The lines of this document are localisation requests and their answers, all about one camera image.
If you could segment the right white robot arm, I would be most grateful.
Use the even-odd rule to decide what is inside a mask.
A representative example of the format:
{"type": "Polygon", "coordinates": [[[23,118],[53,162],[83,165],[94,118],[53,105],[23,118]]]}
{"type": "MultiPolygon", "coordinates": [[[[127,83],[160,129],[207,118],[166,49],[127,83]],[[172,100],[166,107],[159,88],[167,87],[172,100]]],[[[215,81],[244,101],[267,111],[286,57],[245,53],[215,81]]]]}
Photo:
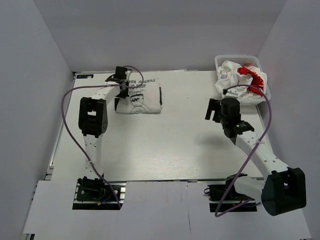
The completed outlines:
{"type": "Polygon", "coordinates": [[[252,161],[263,177],[263,180],[252,178],[241,167],[226,178],[223,187],[209,185],[204,193],[218,202],[216,217],[237,208],[259,205],[269,215],[277,216],[307,205],[305,173],[299,167],[289,167],[262,142],[255,129],[242,120],[238,100],[211,98],[205,119],[221,124],[224,135],[247,155],[245,163],[252,161]]]}

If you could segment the green and white t shirt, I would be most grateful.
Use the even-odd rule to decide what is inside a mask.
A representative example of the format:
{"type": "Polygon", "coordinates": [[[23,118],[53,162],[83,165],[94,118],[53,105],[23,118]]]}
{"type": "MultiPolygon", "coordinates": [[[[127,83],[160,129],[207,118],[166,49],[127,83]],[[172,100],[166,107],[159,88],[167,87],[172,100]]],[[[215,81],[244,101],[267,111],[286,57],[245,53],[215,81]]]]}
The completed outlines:
{"type": "Polygon", "coordinates": [[[117,114],[159,114],[162,108],[162,88],[157,78],[145,79],[140,87],[130,88],[127,97],[114,100],[117,114]]]}

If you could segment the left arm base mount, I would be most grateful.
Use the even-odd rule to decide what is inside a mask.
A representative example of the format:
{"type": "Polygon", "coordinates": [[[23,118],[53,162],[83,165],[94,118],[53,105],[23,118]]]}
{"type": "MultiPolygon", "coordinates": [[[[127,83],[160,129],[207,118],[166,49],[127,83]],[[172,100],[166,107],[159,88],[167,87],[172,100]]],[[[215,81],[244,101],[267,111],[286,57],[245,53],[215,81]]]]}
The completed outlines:
{"type": "Polygon", "coordinates": [[[73,210],[120,210],[126,193],[126,184],[109,186],[101,179],[79,178],[74,194],[73,210]]]}

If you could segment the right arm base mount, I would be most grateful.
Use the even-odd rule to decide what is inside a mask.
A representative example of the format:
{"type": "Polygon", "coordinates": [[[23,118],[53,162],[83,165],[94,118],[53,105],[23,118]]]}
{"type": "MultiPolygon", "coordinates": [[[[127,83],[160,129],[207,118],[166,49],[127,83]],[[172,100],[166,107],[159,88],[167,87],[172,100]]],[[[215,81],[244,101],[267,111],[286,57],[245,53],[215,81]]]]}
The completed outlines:
{"type": "MultiPolygon", "coordinates": [[[[209,184],[203,191],[205,195],[208,196],[209,199],[209,210],[211,213],[215,213],[218,207],[219,201],[221,200],[223,194],[227,190],[228,186],[234,179],[235,175],[228,176],[226,181],[223,183],[215,183],[209,184]]],[[[237,193],[235,187],[233,186],[232,189],[226,195],[220,209],[219,213],[222,213],[229,208],[235,207],[249,199],[248,196],[237,193]]],[[[237,209],[233,209],[231,212],[256,212],[258,204],[255,200],[250,201],[237,209]]]]}

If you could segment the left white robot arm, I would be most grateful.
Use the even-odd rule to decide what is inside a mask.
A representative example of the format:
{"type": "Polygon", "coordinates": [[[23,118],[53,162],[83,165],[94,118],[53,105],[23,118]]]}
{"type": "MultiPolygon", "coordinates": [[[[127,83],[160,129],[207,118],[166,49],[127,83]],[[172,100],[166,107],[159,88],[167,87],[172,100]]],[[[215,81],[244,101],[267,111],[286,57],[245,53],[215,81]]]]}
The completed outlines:
{"type": "Polygon", "coordinates": [[[104,176],[102,167],[102,140],[108,128],[108,104],[116,97],[123,97],[129,86],[132,71],[125,66],[117,66],[105,85],[95,94],[82,97],[79,105],[78,127],[84,139],[85,172],[89,178],[104,176]]]}

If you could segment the white printed t shirt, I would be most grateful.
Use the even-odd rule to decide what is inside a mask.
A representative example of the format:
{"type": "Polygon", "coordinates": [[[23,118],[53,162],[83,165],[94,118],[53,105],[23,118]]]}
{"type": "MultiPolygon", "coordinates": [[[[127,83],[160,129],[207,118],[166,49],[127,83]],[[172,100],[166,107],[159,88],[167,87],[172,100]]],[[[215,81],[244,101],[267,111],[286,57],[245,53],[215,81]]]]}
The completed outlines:
{"type": "Polygon", "coordinates": [[[267,74],[254,65],[244,65],[226,60],[217,68],[218,80],[215,83],[220,94],[235,86],[238,100],[262,99],[267,93],[267,74]]]}

